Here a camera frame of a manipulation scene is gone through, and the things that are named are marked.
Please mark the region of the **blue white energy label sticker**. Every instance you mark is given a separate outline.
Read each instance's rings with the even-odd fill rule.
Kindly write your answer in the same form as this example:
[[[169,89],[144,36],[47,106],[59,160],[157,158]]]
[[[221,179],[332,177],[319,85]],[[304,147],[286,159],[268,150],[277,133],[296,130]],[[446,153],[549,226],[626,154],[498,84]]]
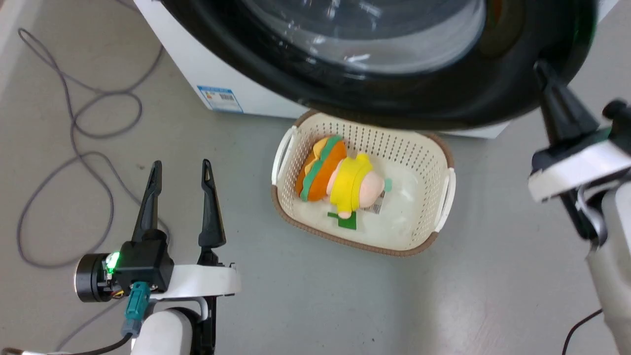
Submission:
[[[221,112],[243,114],[243,108],[229,88],[197,86],[203,101],[209,109]]]

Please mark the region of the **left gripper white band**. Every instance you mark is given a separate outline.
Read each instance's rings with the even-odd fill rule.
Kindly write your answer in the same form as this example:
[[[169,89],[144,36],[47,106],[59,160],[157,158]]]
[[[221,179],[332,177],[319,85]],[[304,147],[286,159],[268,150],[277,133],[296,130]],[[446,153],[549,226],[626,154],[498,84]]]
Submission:
[[[139,204],[131,241],[158,239],[169,241],[168,234],[158,229],[158,196],[162,192],[162,162],[155,160],[149,172],[148,182]],[[211,162],[202,161],[201,188],[204,193],[202,229],[198,245],[203,250],[225,245],[224,225],[219,207],[216,184]],[[74,273],[74,291],[84,303],[108,302],[114,298],[128,296],[130,285],[120,283],[115,275],[122,263],[120,252],[86,254],[77,263]],[[152,300],[192,299],[194,297],[228,296],[241,291],[241,279],[234,265],[203,266],[176,265],[171,281],[165,290],[149,286]]]

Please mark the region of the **cream perforated laundry basket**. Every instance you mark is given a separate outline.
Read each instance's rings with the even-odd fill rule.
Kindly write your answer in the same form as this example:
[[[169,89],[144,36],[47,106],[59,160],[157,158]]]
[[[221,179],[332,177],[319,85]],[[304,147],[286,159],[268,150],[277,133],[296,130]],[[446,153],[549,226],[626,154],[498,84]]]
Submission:
[[[367,153],[388,180],[389,191],[376,205],[357,213],[355,229],[338,224],[333,206],[304,202],[294,188],[313,144],[329,135],[343,137],[351,155]],[[397,257],[419,254],[436,240],[455,191],[453,155],[436,135],[352,123],[314,110],[285,132],[271,172],[271,198],[288,224],[341,245]]]

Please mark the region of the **hamburger plush doll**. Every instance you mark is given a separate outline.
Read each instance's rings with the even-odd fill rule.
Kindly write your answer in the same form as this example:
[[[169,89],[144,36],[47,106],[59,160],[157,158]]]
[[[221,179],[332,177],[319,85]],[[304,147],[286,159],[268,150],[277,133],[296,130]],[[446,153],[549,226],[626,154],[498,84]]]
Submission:
[[[341,228],[356,230],[360,209],[376,205],[392,189],[392,180],[377,173],[366,153],[349,156],[344,138],[326,136],[315,142],[294,184],[303,202],[325,201],[335,208],[327,215]]]

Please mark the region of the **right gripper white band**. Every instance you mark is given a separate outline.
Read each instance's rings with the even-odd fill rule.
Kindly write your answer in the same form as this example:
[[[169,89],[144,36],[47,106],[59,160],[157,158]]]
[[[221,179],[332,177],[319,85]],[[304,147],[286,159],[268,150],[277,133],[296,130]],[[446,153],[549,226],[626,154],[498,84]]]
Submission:
[[[543,202],[631,169],[631,104],[622,99],[606,104],[602,117],[610,130],[599,130],[597,119],[550,63],[536,61],[534,76],[551,146],[532,156],[527,186],[533,200]]]

